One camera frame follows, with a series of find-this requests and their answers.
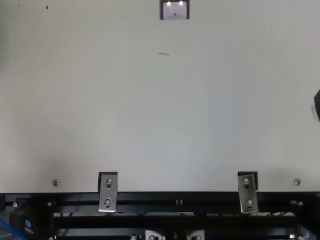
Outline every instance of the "metal plate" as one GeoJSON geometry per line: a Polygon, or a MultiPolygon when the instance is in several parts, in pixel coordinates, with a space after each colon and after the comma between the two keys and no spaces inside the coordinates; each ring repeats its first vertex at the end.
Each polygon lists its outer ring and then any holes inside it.
{"type": "Polygon", "coordinates": [[[117,192],[118,192],[118,176],[111,174],[102,174],[100,182],[100,199],[99,212],[114,213],[117,207],[117,192]],[[107,180],[111,179],[111,187],[107,187],[107,180]],[[105,201],[110,201],[110,206],[105,206],[105,201]]]}
{"type": "Polygon", "coordinates": [[[0,0],[0,192],[320,191],[320,1],[159,8],[0,0]]]}
{"type": "Polygon", "coordinates": [[[238,189],[241,204],[241,212],[254,213],[258,212],[257,191],[254,175],[238,176],[238,189]],[[248,179],[248,187],[245,187],[244,179],[248,179]],[[247,202],[252,201],[252,207],[248,207],[247,202]]]}

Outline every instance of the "metal bracket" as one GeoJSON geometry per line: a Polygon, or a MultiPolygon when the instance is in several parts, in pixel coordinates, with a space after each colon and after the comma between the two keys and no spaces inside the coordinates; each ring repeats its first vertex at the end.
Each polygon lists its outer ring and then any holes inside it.
{"type": "Polygon", "coordinates": [[[115,213],[117,207],[118,176],[102,174],[99,212],[115,213]]]}
{"type": "Polygon", "coordinates": [[[186,237],[187,240],[205,240],[205,230],[197,230],[191,232],[186,237]]]}
{"type": "Polygon", "coordinates": [[[241,212],[244,214],[259,212],[254,175],[238,176],[238,189],[241,212]]]}
{"type": "Polygon", "coordinates": [[[145,230],[145,240],[156,240],[156,238],[158,240],[166,240],[164,234],[161,234],[153,230],[145,230]]]}

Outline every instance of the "wire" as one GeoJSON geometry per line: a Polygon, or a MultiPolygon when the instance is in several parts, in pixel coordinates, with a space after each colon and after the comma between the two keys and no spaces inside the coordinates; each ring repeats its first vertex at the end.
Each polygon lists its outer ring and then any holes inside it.
{"type": "Polygon", "coordinates": [[[0,226],[2,226],[4,229],[6,229],[7,231],[9,231],[12,235],[17,236],[18,238],[20,238],[21,240],[27,240],[27,238],[25,236],[23,236],[21,233],[19,233],[18,231],[16,231],[13,227],[11,227],[10,225],[8,225],[6,222],[4,222],[2,219],[0,219],[0,226]]]}

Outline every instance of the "white surface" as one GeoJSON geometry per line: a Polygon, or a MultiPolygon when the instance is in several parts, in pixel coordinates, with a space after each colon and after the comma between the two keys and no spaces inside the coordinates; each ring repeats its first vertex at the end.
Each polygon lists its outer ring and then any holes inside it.
{"type": "Polygon", "coordinates": [[[320,191],[319,9],[0,0],[0,192],[320,191]]]}
{"type": "Polygon", "coordinates": [[[164,2],[162,6],[164,20],[187,19],[186,1],[183,1],[182,5],[180,5],[180,2],[171,2],[170,5],[168,5],[167,2],[164,2]]]}

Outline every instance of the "black metal frame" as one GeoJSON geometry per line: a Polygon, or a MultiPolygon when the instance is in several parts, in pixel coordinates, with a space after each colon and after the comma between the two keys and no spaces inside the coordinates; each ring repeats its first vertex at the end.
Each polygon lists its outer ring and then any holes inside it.
{"type": "MultiPolygon", "coordinates": [[[[6,193],[0,209],[13,211],[28,202],[52,213],[97,213],[99,193],[6,193]]],[[[57,239],[129,239],[145,229],[160,229],[167,239],[185,229],[204,229],[207,239],[289,239],[304,226],[320,239],[320,192],[257,192],[259,211],[291,212],[295,216],[241,214],[238,192],[118,192],[116,211],[192,212],[193,216],[63,216],[53,217],[57,239]]]]}

